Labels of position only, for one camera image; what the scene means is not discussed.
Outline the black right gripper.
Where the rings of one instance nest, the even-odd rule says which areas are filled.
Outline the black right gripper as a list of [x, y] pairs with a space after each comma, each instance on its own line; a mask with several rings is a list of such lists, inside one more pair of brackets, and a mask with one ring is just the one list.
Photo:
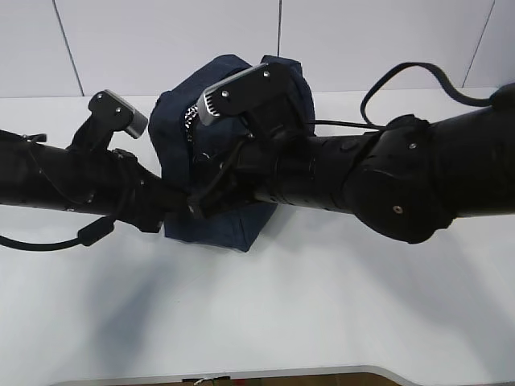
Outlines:
[[208, 218], [254, 203], [316, 208], [316, 136], [296, 137], [272, 148], [256, 140], [239, 144], [209, 184], [187, 199], [196, 218]]

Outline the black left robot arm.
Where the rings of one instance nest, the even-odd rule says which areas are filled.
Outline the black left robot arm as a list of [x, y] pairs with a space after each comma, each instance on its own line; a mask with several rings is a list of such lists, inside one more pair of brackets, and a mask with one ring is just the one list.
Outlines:
[[130, 152], [60, 149], [1, 133], [1, 203], [108, 216], [158, 232], [187, 195], [149, 172]]

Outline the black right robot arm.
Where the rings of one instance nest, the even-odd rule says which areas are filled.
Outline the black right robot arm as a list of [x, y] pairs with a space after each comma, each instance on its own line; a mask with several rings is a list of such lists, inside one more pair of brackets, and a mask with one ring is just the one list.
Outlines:
[[486, 107], [430, 123], [412, 115], [354, 136], [240, 141], [187, 206], [209, 217], [251, 203], [284, 203], [354, 215], [409, 244], [459, 217], [514, 211], [514, 87]]

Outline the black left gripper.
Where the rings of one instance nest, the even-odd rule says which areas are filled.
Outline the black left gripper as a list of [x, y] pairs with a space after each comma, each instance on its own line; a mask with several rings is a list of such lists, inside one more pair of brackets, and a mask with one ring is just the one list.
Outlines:
[[168, 214], [187, 208], [187, 194], [149, 172], [137, 157], [115, 149], [113, 155], [122, 176], [122, 195], [115, 218], [135, 226], [139, 231], [158, 233]]

